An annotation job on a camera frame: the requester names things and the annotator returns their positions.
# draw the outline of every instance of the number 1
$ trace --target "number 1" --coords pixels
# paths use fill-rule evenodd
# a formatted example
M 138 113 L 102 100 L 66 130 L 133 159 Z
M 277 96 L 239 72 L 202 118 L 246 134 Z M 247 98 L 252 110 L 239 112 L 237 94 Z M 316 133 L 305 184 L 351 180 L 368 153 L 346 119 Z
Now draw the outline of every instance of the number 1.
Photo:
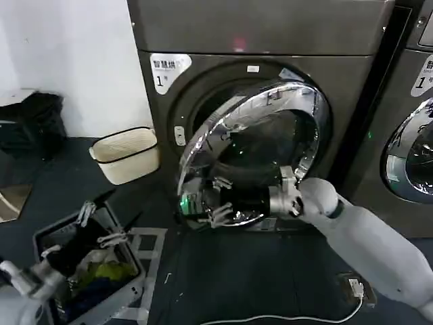
M 421 79 L 421 81 L 419 82 L 419 85 L 417 87 L 415 87 L 415 88 L 422 88 L 422 84 L 424 83 L 424 80 L 426 78 L 425 77 L 421 77 L 420 79 Z

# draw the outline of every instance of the open washing machine door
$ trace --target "open washing machine door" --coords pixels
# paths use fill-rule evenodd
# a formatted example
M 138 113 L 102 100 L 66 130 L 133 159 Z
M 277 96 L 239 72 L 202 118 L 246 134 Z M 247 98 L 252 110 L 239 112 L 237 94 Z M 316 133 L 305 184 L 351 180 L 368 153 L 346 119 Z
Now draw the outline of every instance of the open washing machine door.
M 282 166 L 291 166 L 301 180 L 321 158 L 330 134 L 325 96 L 303 81 L 272 81 L 238 93 L 204 121 L 183 152 L 177 187 L 181 217 L 192 228 L 207 224 L 224 205 L 225 182 L 259 190 L 280 182 Z M 263 217 L 260 211 L 233 211 L 224 226 Z
M 433 203 L 433 98 L 424 101 L 394 132 L 384 150 L 386 185 L 412 202 Z

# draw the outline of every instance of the white bin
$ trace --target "white bin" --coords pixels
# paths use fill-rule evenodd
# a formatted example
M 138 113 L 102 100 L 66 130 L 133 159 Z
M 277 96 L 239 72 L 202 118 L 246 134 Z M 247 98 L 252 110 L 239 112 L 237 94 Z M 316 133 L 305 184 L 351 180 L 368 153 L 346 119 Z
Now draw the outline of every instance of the white bin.
M 114 185 L 147 175 L 160 165 L 156 136 L 148 127 L 107 135 L 97 140 L 89 153 Z

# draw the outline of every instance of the green light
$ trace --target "green light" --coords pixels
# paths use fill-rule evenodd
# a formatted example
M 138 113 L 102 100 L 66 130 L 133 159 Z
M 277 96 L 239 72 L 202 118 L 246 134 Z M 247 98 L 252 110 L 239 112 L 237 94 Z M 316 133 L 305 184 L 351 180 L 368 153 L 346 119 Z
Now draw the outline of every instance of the green light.
M 179 205 L 181 206 L 181 210 L 184 214 L 188 214 L 188 197 L 184 196 L 182 197 L 181 201 L 179 202 Z

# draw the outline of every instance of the gray laundry basket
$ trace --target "gray laundry basket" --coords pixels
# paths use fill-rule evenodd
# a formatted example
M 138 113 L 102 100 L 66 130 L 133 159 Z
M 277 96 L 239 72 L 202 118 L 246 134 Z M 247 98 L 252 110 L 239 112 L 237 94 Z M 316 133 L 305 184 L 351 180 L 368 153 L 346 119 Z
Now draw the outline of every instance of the gray laundry basket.
M 78 212 L 49 227 L 40 230 L 34 236 L 35 254 L 38 261 L 41 261 L 41 253 L 55 244 L 64 244 L 74 235 L 74 223 Z M 109 209 L 102 207 L 95 212 L 96 219 L 103 227 L 117 232 L 121 229 L 118 220 L 110 213 Z M 129 243 L 125 242 L 116 246 L 114 251 L 119 261 L 129 263 L 133 266 L 136 275 L 118 289 L 111 296 L 101 301 L 95 307 L 86 311 L 78 318 L 68 322 L 64 313 L 63 301 L 71 295 L 71 283 L 58 288 L 56 295 L 47 304 L 47 314 L 51 325 L 100 325 L 117 315 L 123 308 L 140 298 L 143 294 L 145 271 L 142 264 L 131 250 Z

